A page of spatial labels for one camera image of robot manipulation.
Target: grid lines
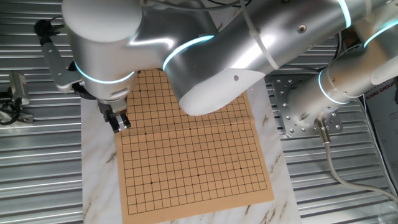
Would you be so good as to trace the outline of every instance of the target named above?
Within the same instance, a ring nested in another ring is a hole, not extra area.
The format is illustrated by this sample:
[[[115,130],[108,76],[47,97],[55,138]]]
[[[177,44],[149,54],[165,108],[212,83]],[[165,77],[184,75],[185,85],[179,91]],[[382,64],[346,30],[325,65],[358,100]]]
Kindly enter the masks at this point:
[[[189,116],[163,72],[146,70],[127,97],[122,131],[129,215],[260,190],[267,184],[243,95]]]

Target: metal grating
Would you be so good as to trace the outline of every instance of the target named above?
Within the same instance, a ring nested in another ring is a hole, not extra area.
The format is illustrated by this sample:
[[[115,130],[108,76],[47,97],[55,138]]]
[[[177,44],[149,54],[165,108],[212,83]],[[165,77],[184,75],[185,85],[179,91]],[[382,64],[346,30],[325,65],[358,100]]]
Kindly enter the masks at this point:
[[[57,91],[33,33],[37,20],[61,14],[60,4],[61,0],[0,0],[0,91],[9,86],[8,71],[22,70],[32,98],[26,110],[35,117],[33,126],[0,127],[0,223],[83,222],[80,99]],[[72,54],[66,34],[54,42],[68,65]],[[311,68],[326,65],[335,49],[336,41],[329,39],[273,74],[315,74]],[[274,102],[271,86],[269,96]],[[275,107],[274,113],[280,124]],[[387,188],[359,103],[340,113],[345,131],[332,138],[339,173],[347,180]],[[384,221],[397,217],[394,204],[384,196],[337,184],[327,171],[318,138],[287,139],[279,126],[304,224],[380,223],[380,213]]]
[[[60,1],[0,1],[0,91],[8,72],[27,78],[34,125],[0,127],[0,223],[82,223],[80,98],[60,93],[33,33],[59,15]],[[72,61],[67,36],[54,38]]]

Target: white robotic arm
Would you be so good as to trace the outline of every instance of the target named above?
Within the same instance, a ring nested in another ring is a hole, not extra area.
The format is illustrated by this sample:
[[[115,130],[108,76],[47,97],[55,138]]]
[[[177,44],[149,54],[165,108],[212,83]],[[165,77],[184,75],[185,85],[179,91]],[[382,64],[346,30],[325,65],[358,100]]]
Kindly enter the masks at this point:
[[[255,32],[249,29],[248,19],[240,14],[218,33],[209,13],[203,10],[183,11],[158,4],[141,6],[139,1],[132,0],[64,0],[63,18],[77,71],[58,87],[70,88],[72,83],[80,82],[98,100],[101,112],[117,132],[129,125],[125,98],[132,90],[136,72],[161,68],[187,114],[210,113],[313,44],[389,2],[253,0],[247,12]],[[203,8],[195,0],[184,1],[179,6]],[[377,17],[367,37],[394,19],[395,16]],[[57,82],[64,76],[58,75],[62,73],[60,66],[53,62],[57,58],[49,59],[54,55],[48,50],[54,52],[53,44],[50,38],[39,37]],[[374,37],[372,42],[384,41],[381,38],[382,35]],[[322,107],[333,102],[333,96],[328,94],[326,91],[320,99],[324,103],[309,106],[314,119],[323,116]],[[306,109],[294,112],[299,121],[303,121],[300,116]]]

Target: marble surface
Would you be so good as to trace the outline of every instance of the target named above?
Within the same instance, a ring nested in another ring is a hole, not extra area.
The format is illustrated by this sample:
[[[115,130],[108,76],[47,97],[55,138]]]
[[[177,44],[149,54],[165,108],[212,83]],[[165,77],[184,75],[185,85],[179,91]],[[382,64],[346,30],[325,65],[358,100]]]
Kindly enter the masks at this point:
[[[248,90],[275,199],[162,224],[301,223],[264,80]],[[95,101],[81,102],[84,223],[122,223],[114,134]]]

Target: blue led ring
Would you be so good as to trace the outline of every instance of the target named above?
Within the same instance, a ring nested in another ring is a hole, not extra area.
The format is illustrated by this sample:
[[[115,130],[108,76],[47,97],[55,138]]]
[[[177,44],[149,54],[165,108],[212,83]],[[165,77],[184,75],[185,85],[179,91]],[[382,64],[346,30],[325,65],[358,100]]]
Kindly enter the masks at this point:
[[[343,11],[344,18],[346,20],[346,28],[351,26],[351,15],[349,14],[347,2],[345,0],[338,0],[341,10]]]
[[[324,96],[327,97],[330,101],[332,101],[332,102],[334,102],[334,103],[337,103],[337,104],[344,105],[344,104],[349,103],[349,102],[347,102],[347,103],[341,103],[341,102],[339,102],[339,101],[336,101],[336,100],[332,99],[330,96],[328,96],[328,95],[326,94],[326,92],[323,90],[323,87],[322,87],[322,85],[321,85],[321,75],[322,75],[322,72],[319,73],[319,76],[318,76],[318,84],[319,84],[319,88],[321,89],[321,91],[322,91],[322,93],[324,94]]]
[[[187,43],[177,47],[175,50],[173,50],[173,52],[166,58],[166,60],[164,60],[163,63],[163,71],[166,69],[167,64],[171,61],[171,59],[176,56],[178,53],[180,53],[182,50],[188,48],[189,46],[192,46],[194,44],[200,43],[200,42],[204,42],[207,40],[210,40],[211,38],[213,38],[214,35],[206,35],[203,37],[198,37],[196,39],[190,40]]]
[[[369,38],[369,39],[365,42],[365,44],[363,45],[363,47],[366,47],[366,46],[370,43],[370,41],[372,41],[373,39],[375,39],[378,35],[382,34],[384,31],[390,29],[391,27],[394,27],[394,26],[397,25],[397,24],[398,24],[398,20],[395,20],[395,21],[392,21],[392,22],[390,22],[390,23],[385,24],[385,27],[384,27],[383,29],[379,30],[379,32],[373,34],[373,35],[371,36],[371,38]]]
[[[130,78],[130,77],[134,74],[134,72],[132,72],[132,73],[128,74],[126,77],[123,77],[123,78],[121,78],[121,79],[119,79],[119,80],[102,81],[102,80],[98,80],[98,79],[93,78],[93,77],[89,77],[86,73],[84,73],[84,72],[79,68],[79,66],[77,66],[76,62],[75,62],[75,65],[76,65],[77,70],[78,70],[84,77],[86,77],[87,79],[89,79],[89,80],[91,80],[91,81],[93,81],[93,82],[102,83],[102,84],[116,84],[116,83],[120,83],[120,82],[123,82],[123,81],[127,80],[128,78]]]

